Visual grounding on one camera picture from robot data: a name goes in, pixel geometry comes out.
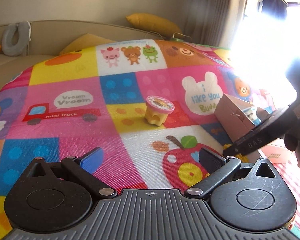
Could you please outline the pink lid yellow cup toy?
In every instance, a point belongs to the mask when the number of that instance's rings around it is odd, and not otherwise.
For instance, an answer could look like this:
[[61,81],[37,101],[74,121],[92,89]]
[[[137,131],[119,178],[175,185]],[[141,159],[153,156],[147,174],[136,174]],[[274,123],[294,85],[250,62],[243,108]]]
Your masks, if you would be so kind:
[[155,95],[146,98],[146,106],[145,119],[149,124],[157,126],[161,126],[175,109],[170,100]]

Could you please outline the blue tissue pack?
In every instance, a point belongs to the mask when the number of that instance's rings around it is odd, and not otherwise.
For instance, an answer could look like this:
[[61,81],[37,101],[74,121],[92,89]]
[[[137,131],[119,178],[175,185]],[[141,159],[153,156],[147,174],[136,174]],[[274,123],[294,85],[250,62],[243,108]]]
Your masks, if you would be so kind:
[[255,126],[258,126],[263,121],[264,115],[266,113],[264,109],[254,105],[243,109],[242,112]]

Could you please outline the pink cardboard box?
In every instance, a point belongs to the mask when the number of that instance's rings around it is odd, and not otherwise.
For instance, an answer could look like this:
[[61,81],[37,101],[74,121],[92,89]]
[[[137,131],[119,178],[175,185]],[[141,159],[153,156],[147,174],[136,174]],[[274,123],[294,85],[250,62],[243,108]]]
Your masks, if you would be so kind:
[[[263,121],[274,111],[274,108],[271,105],[269,106],[261,96],[257,96],[253,103],[228,94],[224,94],[221,97],[214,115],[232,142],[235,142],[256,127],[242,112],[243,109],[252,105],[266,111]],[[293,157],[293,154],[285,148],[284,141],[281,138],[259,149],[259,154],[268,158],[274,164],[285,164]]]

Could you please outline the colourful cartoon play mat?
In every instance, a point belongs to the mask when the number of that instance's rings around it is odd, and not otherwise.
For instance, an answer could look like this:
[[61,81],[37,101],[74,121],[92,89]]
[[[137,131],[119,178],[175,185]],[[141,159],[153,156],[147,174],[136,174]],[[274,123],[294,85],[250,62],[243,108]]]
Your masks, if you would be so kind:
[[[0,90],[0,239],[300,239],[296,161],[237,154],[232,181],[184,195],[210,175],[199,151],[224,157],[234,143],[214,115],[224,94],[264,98],[274,111],[252,130],[279,129],[300,149],[296,50],[135,40],[22,71]],[[175,106],[161,126],[145,119],[150,95]],[[63,179],[62,159],[96,147],[93,176],[114,198]]]

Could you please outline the yellow cushion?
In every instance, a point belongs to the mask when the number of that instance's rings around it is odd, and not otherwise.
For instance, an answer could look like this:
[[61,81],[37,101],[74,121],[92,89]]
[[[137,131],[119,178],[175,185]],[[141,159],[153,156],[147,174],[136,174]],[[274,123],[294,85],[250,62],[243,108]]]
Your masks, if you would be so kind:
[[114,43],[115,41],[100,37],[94,34],[84,34],[67,45],[59,55],[67,54],[73,51],[82,50],[89,47],[95,47],[103,44]]
[[144,30],[146,32],[155,32],[165,38],[170,38],[175,33],[183,33],[172,21],[153,14],[134,13],[126,16],[126,20],[136,29]]

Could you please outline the beige sofa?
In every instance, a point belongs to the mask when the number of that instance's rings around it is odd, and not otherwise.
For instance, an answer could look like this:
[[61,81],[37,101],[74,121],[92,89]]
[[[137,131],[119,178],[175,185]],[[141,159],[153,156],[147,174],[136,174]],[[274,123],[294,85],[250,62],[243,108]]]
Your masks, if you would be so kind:
[[21,55],[6,56],[0,52],[0,89],[13,77],[30,66],[50,59],[75,39],[93,34],[109,42],[160,39],[154,31],[87,21],[48,20],[31,22],[31,40]]

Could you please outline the hanging dark clothes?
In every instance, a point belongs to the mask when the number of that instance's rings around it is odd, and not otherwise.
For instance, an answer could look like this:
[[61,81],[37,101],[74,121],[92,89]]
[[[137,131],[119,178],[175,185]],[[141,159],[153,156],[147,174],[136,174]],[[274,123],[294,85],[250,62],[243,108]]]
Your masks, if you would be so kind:
[[285,0],[262,0],[262,13],[277,20],[286,19],[287,8]]

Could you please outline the grey curtain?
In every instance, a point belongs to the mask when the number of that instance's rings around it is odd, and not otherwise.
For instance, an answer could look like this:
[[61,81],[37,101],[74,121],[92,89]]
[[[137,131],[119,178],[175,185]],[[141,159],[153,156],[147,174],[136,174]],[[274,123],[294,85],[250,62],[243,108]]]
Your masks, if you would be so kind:
[[229,48],[247,0],[190,0],[185,34],[192,42]]

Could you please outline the grey neck pillow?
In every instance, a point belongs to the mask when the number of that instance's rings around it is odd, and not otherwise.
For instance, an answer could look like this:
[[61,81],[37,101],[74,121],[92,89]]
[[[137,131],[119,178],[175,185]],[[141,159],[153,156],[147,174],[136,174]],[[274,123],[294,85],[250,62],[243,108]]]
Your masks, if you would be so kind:
[[7,56],[21,55],[31,40],[31,24],[28,21],[9,24],[2,36],[2,51]]

